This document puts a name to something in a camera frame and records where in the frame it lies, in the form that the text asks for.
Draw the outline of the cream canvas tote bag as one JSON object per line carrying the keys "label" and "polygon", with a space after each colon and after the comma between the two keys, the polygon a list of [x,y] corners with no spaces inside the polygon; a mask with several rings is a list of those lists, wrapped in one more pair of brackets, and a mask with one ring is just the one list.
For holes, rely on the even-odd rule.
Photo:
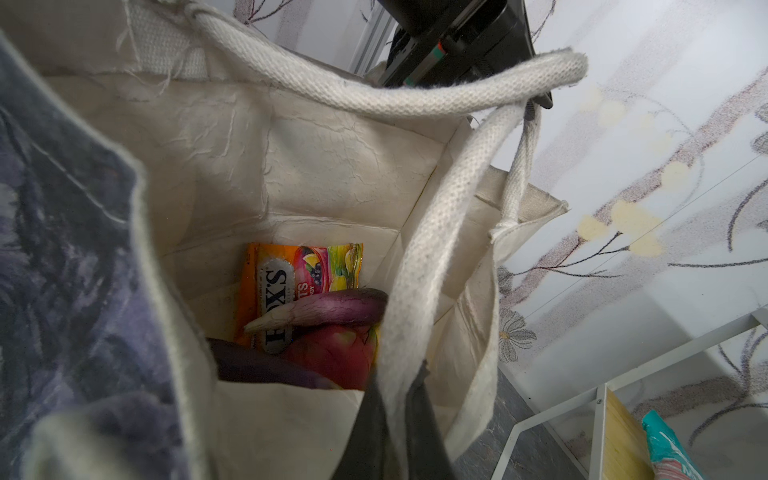
{"label": "cream canvas tote bag", "polygon": [[251,243],[364,246],[398,479],[423,362],[453,468],[493,415],[498,268],[566,209],[528,182],[534,100],[587,69],[378,88],[197,1],[3,2],[2,477],[332,479],[366,389],[218,379]]}

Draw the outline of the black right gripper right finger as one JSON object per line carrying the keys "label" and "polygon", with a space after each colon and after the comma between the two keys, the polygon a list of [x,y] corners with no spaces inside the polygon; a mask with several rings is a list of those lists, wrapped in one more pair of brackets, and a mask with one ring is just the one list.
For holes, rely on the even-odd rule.
{"label": "black right gripper right finger", "polygon": [[408,478],[454,480],[452,464],[425,385],[428,375],[427,364],[423,362],[405,400]]}

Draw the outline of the orange candy bag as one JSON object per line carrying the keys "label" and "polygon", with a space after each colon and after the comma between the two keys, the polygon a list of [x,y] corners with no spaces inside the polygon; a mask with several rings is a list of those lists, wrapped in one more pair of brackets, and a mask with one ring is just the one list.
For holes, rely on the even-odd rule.
{"label": "orange candy bag", "polygon": [[307,296],[360,286],[364,246],[329,247],[251,243],[242,269],[234,342],[276,355],[293,340],[293,329],[249,334],[245,326],[271,310]]}

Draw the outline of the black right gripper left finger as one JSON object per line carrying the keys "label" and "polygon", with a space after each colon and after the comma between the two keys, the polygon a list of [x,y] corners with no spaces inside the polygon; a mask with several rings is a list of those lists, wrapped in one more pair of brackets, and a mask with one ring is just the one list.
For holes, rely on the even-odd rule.
{"label": "black right gripper left finger", "polygon": [[332,479],[398,479],[394,396],[371,374]]}

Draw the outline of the white wooden two-tier shelf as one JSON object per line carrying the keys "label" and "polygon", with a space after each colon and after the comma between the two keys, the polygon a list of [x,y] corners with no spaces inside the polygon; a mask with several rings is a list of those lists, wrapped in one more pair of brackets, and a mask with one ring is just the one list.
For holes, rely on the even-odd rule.
{"label": "white wooden two-tier shelf", "polygon": [[595,412],[589,468],[585,469],[577,460],[573,461],[581,474],[587,479],[652,479],[654,474],[645,431],[616,397],[615,392],[759,326],[767,326],[765,307],[517,422],[508,436],[491,478],[498,480],[504,476],[521,434],[592,404]]}

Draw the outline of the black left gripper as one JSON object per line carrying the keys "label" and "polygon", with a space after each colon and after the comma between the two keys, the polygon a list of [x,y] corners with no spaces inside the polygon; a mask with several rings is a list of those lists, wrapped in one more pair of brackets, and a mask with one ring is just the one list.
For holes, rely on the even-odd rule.
{"label": "black left gripper", "polygon": [[398,23],[384,87],[474,82],[535,57],[522,0],[383,1]]}

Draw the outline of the pink dragon fruit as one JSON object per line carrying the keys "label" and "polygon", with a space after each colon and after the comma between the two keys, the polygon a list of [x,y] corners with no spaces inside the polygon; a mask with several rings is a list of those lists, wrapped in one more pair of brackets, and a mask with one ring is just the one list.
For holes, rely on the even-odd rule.
{"label": "pink dragon fruit", "polygon": [[325,325],[305,331],[279,354],[346,390],[365,390],[379,346],[377,325]]}

